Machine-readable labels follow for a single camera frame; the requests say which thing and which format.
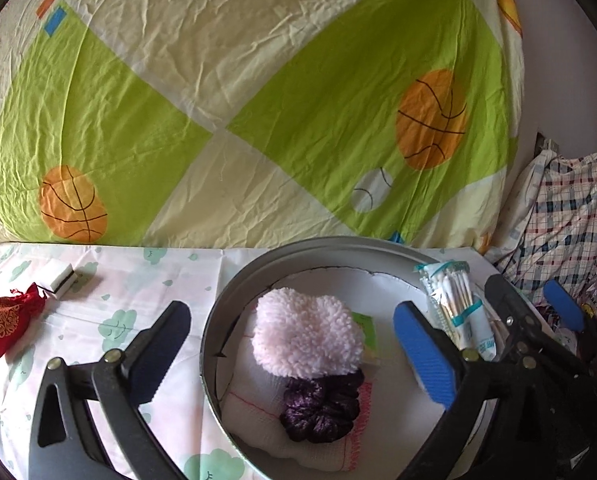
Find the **white pink-edged cloth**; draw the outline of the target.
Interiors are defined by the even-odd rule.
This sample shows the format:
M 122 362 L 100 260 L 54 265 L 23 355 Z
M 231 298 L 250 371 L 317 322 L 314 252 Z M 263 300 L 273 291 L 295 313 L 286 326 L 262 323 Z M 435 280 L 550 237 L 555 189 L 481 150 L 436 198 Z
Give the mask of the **white pink-edged cloth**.
M 372 382 L 359 388 L 361 414 L 353 430 L 344 438 L 328 444 L 294 442 L 285 432 L 279 416 L 286 380 L 268 374 L 253 356 L 252 337 L 256 310 L 246 310 L 243 335 L 236 346 L 233 371 L 221 393 L 221 423 L 234 436 L 252 448 L 274 458 L 286 458 L 312 470 L 324 472 L 352 471 L 361 456 L 361 437 L 369 422 Z

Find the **cotton swab packet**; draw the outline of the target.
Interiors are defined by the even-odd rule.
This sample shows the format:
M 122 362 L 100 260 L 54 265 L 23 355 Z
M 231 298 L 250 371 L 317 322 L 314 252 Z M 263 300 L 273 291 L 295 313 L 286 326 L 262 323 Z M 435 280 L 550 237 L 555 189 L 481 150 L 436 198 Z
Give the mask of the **cotton swab packet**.
M 421 263 L 416 272 L 428 297 L 425 316 L 430 324 L 443 330 L 459 350 L 477 350 L 487 362 L 495 359 L 494 332 L 481 297 L 472 290 L 469 264 Z

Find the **green tissue pack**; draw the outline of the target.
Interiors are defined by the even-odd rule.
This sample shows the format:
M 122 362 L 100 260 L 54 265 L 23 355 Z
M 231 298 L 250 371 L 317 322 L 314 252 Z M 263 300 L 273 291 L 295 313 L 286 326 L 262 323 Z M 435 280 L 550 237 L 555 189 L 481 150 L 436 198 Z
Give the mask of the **green tissue pack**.
M 353 312 L 352 316 L 364 334 L 364 361 L 376 361 L 379 359 L 379 351 L 375 321 L 372 316 L 359 312 Z

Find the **plaid fabric pile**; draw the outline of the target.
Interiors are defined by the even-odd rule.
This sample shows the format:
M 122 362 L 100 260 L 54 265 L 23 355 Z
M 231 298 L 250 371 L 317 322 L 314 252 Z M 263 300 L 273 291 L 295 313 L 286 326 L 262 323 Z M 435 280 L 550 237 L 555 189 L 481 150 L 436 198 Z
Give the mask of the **plaid fabric pile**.
M 597 152 L 541 151 L 515 181 L 485 257 L 535 307 L 547 304 L 550 280 L 579 296 L 597 272 Z

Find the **white sponge block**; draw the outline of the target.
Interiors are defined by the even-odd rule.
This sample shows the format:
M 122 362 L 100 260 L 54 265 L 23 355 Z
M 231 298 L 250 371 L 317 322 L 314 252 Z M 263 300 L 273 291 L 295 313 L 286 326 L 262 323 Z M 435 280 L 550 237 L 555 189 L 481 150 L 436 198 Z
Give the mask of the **white sponge block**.
M 36 284 L 39 288 L 55 297 L 62 296 L 77 278 L 71 263 L 51 259 L 38 271 Z

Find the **red embroidered drawstring pouch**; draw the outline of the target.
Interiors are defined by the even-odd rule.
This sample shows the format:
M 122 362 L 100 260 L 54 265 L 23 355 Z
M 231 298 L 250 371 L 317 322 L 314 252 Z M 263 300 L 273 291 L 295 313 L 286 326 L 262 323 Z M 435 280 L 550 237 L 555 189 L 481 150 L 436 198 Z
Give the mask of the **red embroidered drawstring pouch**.
M 36 283 L 30 284 L 24 292 L 11 289 L 9 296 L 0 297 L 0 358 L 24 336 L 46 302 L 47 296 Z

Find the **round cookie tin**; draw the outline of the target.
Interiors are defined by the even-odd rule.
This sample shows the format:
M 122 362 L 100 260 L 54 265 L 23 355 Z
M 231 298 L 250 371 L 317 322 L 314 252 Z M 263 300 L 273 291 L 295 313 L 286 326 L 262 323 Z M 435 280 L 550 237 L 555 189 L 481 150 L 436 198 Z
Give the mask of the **round cookie tin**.
M 230 278 L 205 323 L 201 376 L 221 431 L 261 479 L 394 479 L 443 414 L 395 335 L 404 301 L 430 310 L 418 266 L 467 263 L 477 295 L 495 268 L 471 249 L 411 249 L 359 237 L 286 245 Z M 291 380 L 340 392 L 363 375 L 354 426 L 331 443 L 282 426 Z

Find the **sports print hanging sheet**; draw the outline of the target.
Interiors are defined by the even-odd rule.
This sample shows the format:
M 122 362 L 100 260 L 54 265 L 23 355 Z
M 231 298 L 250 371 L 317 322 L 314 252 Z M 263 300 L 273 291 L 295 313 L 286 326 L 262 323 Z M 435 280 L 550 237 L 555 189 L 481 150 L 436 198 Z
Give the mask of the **sports print hanging sheet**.
M 492 244 L 515 0 L 7 0 L 0 243 Z

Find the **purple scrunchie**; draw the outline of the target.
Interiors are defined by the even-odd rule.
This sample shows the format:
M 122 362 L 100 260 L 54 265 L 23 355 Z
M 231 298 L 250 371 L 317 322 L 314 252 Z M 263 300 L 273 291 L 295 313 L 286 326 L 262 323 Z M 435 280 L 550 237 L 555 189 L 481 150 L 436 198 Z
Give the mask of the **purple scrunchie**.
M 279 420 L 293 442 L 329 444 L 349 434 L 361 414 L 362 370 L 314 379 L 291 378 Z

